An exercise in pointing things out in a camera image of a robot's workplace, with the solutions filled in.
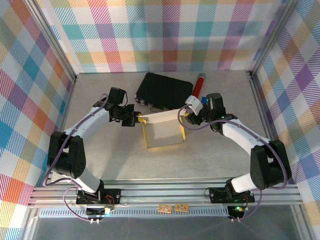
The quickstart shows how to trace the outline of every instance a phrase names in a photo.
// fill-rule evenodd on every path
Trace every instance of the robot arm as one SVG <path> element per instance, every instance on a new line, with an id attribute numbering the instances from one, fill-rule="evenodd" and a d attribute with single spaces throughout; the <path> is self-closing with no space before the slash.
<path id="1" fill-rule="evenodd" d="M 203 104 L 195 97 L 190 96 L 185 102 L 192 109 L 186 120 L 191 124 L 200 125 L 203 122 L 211 123 L 214 132 L 232 139 L 250 155 L 250 172 L 232 179 L 225 185 L 227 199 L 233 199 L 246 191 L 264 190 L 284 182 L 284 173 L 269 145 L 279 156 L 285 168 L 287 180 L 291 178 L 291 169 L 284 144 L 280 140 L 271 141 L 259 136 L 237 119 L 233 114 L 227 114 L 219 93 L 206 96 L 207 104 Z"/>
<path id="2" fill-rule="evenodd" d="M 70 137 L 64 147 L 66 150 L 62 152 L 52 170 L 73 180 L 81 188 L 77 201 L 87 201 L 89 198 L 95 204 L 104 204 L 109 201 L 105 199 L 106 195 L 116 196 L 120 193 L 119 189 L 105 191 L 103 182 L 86 168 L 84 142 L 109 122 L 121 122 L 123 127 L 134 127 L 135 123 L 138 123 L 139 112 L 134 111 L 134 104 L 119 105 L 123 102 L 125 94 L 124 90 L 112 87 L 105 105 L 105 98 L 97 101 L 81 121 L 64 132 L 55 131 L 50 137 L 47 161 L 49 168 L 65 139 Z"/>

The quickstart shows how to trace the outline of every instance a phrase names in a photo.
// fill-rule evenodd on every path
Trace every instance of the yellow box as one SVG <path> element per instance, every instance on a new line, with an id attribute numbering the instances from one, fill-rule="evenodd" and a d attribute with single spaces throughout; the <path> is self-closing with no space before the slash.
<path id="1" fill-rule="evenodd" d="M 145 146 L 148 149 L 178 144 L 186 140 L 185 129 L 178 121 L 179 109 L 139 116 Z M 180 113 L 183 120 L 185 110 Z"/>

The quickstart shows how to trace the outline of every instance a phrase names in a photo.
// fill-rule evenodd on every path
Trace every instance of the plaid wallpaper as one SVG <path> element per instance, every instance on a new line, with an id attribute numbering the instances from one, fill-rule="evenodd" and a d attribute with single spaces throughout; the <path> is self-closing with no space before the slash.
<path id="1" fill-rule="evenodd" d="M 286 0 L 38 0 L 80 73 L 249 70 Z"/>
<path id="2" fill-rule="evenodd" d="M 320 1 L 300 0 L 258 73 L 272 132 L 320 239 Z"/>
<path id="3" fill-rule="evenodd" d="M 71 84 L 23 0 L 0 0 L 0 240 L 18 237 Z"/>

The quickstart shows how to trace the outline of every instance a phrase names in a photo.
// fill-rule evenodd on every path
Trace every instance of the purple cable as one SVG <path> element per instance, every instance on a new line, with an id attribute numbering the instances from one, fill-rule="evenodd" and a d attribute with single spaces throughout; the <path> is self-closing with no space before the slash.
<path id="1" fill-rule="evenodd" d="M 55 165 L 57 164 L 61 154 L 63 153 L 64 151 L 64 148 L 68 142 L 68 140 L 71 138 L 71 136 L 75 133 L 75 131 L 85 122 L 87 121 L 89 118 L 91 118 L 92 116 L 94 116 L 97 112 L 99 112 L 102 108 L 104 108 L 104 106 L 107 104 L 107 101 L 108 101 L 108 94 L 104 93 L 101 95 L 101 99 L 102 97 L 105 96 L 105 100 L 103 102 L 103 104 L 101 105 L 101 107 L 99 107 L 97 110 L 95 110 L 92 114 L 90 115 L 87 115 L 86 117 L 84 117 L 81 121 L 78 122 L 78 124 L 74 127 L 74 129 L 72 129 L 72 131 L 70 132 L 70 134 L 66 137 L 66 139 L 64 140 L 64 142 L 62 143 L 62 146 L 58 152 L 58 154 L 55 156 L 55 159 L 53 160 L 51 166 L 49 167 L 49 170 L 48 172 L 46 173 L 46 175 L 44 176 L 44 180 L 43 180 L 43 186 L 44 187 L 48 187 L 48 186 L 51 186 L 53 184 L 56 184 L 62 180 L 70 180 L 71 178 L 68 178 L 68 177 L 63 177 L 63 178 L 60 178 L 58 180 L 55 180 L 53 182 L 50 182 L 50 183 L 47 183 L 48 181 L 48 177 L 52 171 L 52 169 L 54 169 Z M 74 180 L 71 180 L 77 187 L 81 188 L 81 186 L 79 184 L 77 184 Z"/>
<path id="2" fill-rule="evenodd" d="M 269 145 L 269 143 L 267 143 L 266 141 L 264 141 L 263 139 L 261 139 L 258 135 L 256 135 L 254 132 L 252 132 L 251 130 L 247 129 L 246 127 L 244 127 L 243 125 L 241 124 L 238 124 L 238 123 L 235 123 L 233 121 L 229 121 L 229 120 L 214 120 L 212 122 L 209 122 L 201 127 L 198 127 L 198 128 L 190 128 L 190 127 L 187 127 L 185 126 L 181 120 L 180 120 L 180 113 L 183 109 L 187 108 L 191 106 L 191 104 L 187 104 L 187 105 L 184 105 L 183 107 L 181 107 L 178 111 L 178 121 L 180 123 L 180 125 L 182 127 L 184 127 L 185 129 L 187 130 L 191 130 L 191 131 L 197 131 L 197 130 L 201 130 L 201 129 L 204 129 L 208 126 L 210 126 L 211 124 L 216 124 L 216 123 L 227 123 L 227 124 L 232 124 L 232 125 L 235 125 L 237 126 L 238 128 L 241 128 L 242 130 L 244 130 L 245 132 L 247 132 L 248 134 L 250 134 L 251 136 L 253 136 L 255 139 L 257 139 L 258 141 L 260 141 L 261 143 L 263 143 L 264 145 L 267 146 L 268 149 L 270 149 L 270 151 L 272 152 L 272 154 L 274 155 L 275 159 L 277 160 L 277 162 L 279 163 L 280 167 L 281 167 L 281 170 L 282 170 L 282 174 L 283 174 L 283 184 L 282 186 L 279 186 L 279 187 L 271 187 L 272 189 L 284 189 L 287 185 L 287 182 L 288 182 L 288 176 L 287 176 L 287 172 L 286 172 L 286 169 L 285 169 L 285 166 L 284 164 L 282 163 L 280 157 L 278 156 L 278 154 L 276 153 L 276 151 Z"/>
<path id="3" fill-rule="evenodd" d="M 91 118 L 92 116 L 94 116 L 97 112 L 99 112 L 102 108 L 105 107 L 105 105 L 107 104 L 107 101 L 108 101 L 108 94 L 106 93 L 103 93 L 101 95 L 101 99 L 102 97 L 105 96 L 105 100 L 103 102 L 103 104 L 101 105 L 101 107 L 99 107 L 97 110 L 95 110 L 92 114 L 90 115 L 87 115 L 86 117 L 84 117 L 81 121 L 79 121 L 79 123 L 74 127 L 74 129 L 72 129 L 72 131 L 70 132 L 70 134 L 66 137 L 66 139 L 63 141 L 62 145 L 61 145 L 61 148 L 58 152 L 58 154 L 55 156 L 55 159 L 53 160 L 51 166 L 49 167 L 49 170 L 48 172 L 46 173 L 46 175 L 44 176 L 44 181 L 43 181 L 43 186 L 44 187 L 48 187 L 48 186 L 51 186 L 53 184 L 56 184 L 62 180 L 70 180 L 71 178 L 68 178 L 68 177 L 63 177 L 63 178 L 60 178 L 58 180 L 55 180 L 53 182 L 50 182 L 50 183 L 47 183 L 48 181 L 48 177 L 49 177 L 49 174 L 51 173 L 52 169 L 54 169 L 55 165 L 57 164 L 57 161 L 58 159 L 60 158 L 62 152 L 64 151 L 64 148 L 68 142 L 68 140 L 71 138 L 71 136 L 75 133 L 75 131 L 85 122 L 87 121 L 89 118 Z M 70 190 L 77 190 L 77 189 L 81 189 L 81 186 L 75 182 L 73 179 L 71 179 L 71 181 L 77 186 L 77 187 L 69 187 L 67 190 L 65 190 L 64 194 L 63 194 L 63 202 L 64 202 L 64 205 L 70 210 L 70 212 L 72 212 L 77 218 L 81 219 L 81 220 L 84 220 L 84 221 L 87 221 L 87 222 L 91 222 L 89 219 L 87 218 L 84 218 L 80 215 L 78 215 L 77 213 L 75 213 L 67 204 L 66 202 L 66 194 L 68 191 Z"/>
<path id="4" fill-rule="evenodd" d="M 87 222 L 91 222 L 91 220 L 87 219 L 87 218 L 84 218 L 82 216 L 80 216 L 79 214 L 77 214 L 75 211 L 73 211 L 71 209 L 71 207 L 68 206 L 67 202 L 66 202 L 66 194 L 69 190 L 77 190 L 78 188 L 76 187 L 69 187 L 67 190 L 65 190 L 64 194 L 63 194 L 63 202 L 64 202 L 64 205 L 70 210 L 70 212 L 72 212 L 77 218 L 81 219 L 81 220 L 84 220 L 84 221 L 87 221 Z"/>

